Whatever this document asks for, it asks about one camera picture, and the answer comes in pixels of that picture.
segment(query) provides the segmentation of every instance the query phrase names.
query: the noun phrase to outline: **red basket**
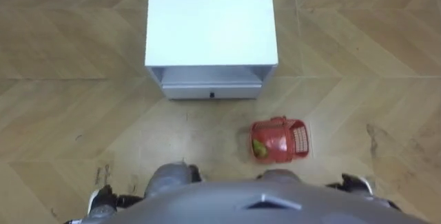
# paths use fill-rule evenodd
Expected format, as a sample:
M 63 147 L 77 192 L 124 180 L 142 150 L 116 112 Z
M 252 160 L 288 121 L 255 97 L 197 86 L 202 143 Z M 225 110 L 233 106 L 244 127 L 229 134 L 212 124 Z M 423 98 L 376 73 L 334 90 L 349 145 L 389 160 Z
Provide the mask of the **red basket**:
M 256 157 L 254 139 L 267 148 L 268 153 L 264 159 Z M 285 116 L 253 123 L 249 142 L 252 154 L 260 163 L 286 163 L 309 153 L 306 125 L 300 120 L 287 119 Z

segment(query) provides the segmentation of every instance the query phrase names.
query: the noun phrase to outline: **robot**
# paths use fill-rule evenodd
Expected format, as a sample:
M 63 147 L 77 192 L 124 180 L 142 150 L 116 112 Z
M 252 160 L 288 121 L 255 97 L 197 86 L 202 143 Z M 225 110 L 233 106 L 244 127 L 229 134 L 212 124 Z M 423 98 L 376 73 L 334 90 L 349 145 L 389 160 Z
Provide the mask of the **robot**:
M 98 223 L 426 222 L 374 196 L 357 176 L 343 174 L 341 183 L 318 187 L 289 170 L 267 170 L 256 179 L 220 183 L 204 181 L 195 165 L 170 163 L 157 169 L 144 197 L 116 195 L 106 185 L 91 195 L 86 217 L 65 224 Z

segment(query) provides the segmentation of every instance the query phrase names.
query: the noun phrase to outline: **white nightstand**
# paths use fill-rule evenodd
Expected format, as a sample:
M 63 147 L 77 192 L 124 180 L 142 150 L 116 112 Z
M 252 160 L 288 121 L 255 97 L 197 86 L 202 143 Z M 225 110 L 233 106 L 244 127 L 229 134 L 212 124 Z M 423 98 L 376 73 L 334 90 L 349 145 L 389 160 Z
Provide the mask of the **white nightstand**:
M 256 98 L 277 65 L 272 0 L 149 0 L 145 66 L 167 98 Z

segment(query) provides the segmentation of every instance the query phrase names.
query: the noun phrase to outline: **wooden floor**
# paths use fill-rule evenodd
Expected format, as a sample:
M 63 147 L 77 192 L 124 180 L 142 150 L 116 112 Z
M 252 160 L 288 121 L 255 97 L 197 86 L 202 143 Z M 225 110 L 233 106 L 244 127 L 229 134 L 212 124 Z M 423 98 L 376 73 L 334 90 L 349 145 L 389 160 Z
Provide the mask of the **wooden floor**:
M 274 0 L 280 67 L 257 101 L 167 101 L 143 68 L 147 0 L 0 0 L 0 223 L 62 223 L 161 164 L 366 176 L 441 223 L 441 0 Z M 247 127 L 303 119 L 308 158 L 256 165 Z

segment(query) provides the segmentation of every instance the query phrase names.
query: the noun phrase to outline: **green fruit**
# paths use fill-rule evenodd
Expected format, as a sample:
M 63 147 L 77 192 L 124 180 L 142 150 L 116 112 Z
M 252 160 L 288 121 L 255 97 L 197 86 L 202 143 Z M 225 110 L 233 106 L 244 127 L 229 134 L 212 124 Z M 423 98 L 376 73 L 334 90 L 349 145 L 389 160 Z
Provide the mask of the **green fruit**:
M 264 159 L 268 156 L 267 147 L 256 139 L 253 140 L 253 152 L 258 159 Z

